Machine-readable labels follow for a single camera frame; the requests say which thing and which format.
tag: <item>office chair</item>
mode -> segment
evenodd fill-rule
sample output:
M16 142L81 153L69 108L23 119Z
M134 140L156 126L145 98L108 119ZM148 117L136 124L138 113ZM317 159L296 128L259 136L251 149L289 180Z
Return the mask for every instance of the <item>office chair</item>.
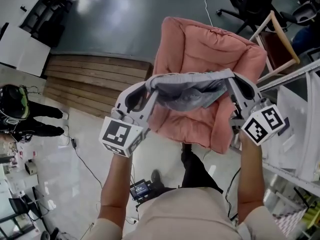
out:
M216 14L220 16L222 13L226 13L243 20L244 23L236 31L236 34L239 34L246 26L249 26L253 32L257 31L256 25L260 26L271 10L274 11L280 25L282 27L287 26L286 21L282 19L280 14L272 6L272 0L230 0L230 2L236 9L238 9L239 13L226 9L219 9L216 11ZM271 22L267 26L270 30L274 31Z
M281 16L291 23L295 23L300 26L309 26L315 22L320 10L316 9L312 2L306 2L301 5L298 9L294 10L292 14L281 11Z
M26 214L29 219L33 222L43 218L45 215L47 215L49 213L49 209L47 209L44 205L42 205L39 200L34 200L32 201L29 196L24 195L20 198L9 198L9 202L10 205L14 211L14 213L16 213L17 215L23 215ZM47 210L47 213L42 215L40 214L38 207L36 205L36 203L38 203L39 205L41 205L44 209ZM29 212L32 211L38 218L37 219L32 219L29 216Z

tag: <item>person's arm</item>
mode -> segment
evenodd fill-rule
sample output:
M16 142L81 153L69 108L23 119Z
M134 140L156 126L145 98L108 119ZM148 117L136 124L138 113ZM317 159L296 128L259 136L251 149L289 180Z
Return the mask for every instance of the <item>person's arm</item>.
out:
M101 191L98 219L107 219L124 228L126 207L130 194L132 157L114 154L108 177Z
M239 134L242 152L237 210L241 223L255 208L264 205L265 181L261 147L256 146L244 132Z

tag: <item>wooden platform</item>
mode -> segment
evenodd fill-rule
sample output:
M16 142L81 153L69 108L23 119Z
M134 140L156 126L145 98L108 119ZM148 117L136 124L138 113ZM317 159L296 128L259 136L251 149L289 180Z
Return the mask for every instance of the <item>wooden platform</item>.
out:
M43 95L96 117L109 116L119 94L152 75L151 63L86 55L53 55Z

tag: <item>chair cushion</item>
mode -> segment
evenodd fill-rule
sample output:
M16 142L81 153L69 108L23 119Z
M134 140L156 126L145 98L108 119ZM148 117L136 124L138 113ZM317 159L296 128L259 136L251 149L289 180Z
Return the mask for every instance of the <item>chair cushion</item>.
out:
M167 17L162 23L153 74L203 73L230 68L256 83L266 58L264 49L234 33L188 19ZM232 139L229 118L234 110L226 93L208 108L188 112L156 104L149 126L172 140L198 143L225 153Z

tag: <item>black pants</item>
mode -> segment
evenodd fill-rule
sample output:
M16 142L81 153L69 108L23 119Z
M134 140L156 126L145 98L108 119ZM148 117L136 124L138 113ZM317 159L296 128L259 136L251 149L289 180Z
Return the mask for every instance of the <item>black pants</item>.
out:
M44 124L35 120L35 117L49 117L60 119L63 113L56 107L42 105L36 102L29 101L30 115L26 120L19 122L15 131L30 131L32 135L41 137L60 136L64 133L61 127Z
M201 188L209 187L219 191L221 194L223 190L218 187L215 180L207 173L202 161L191 151L191 144L186 144L181 154L181 161L185 168L185 173L182 181L182 188ZM160 196L161 194L175 190L175 188L165 187L162 182L155 182L153 185L154 192L150 194L151 200Z

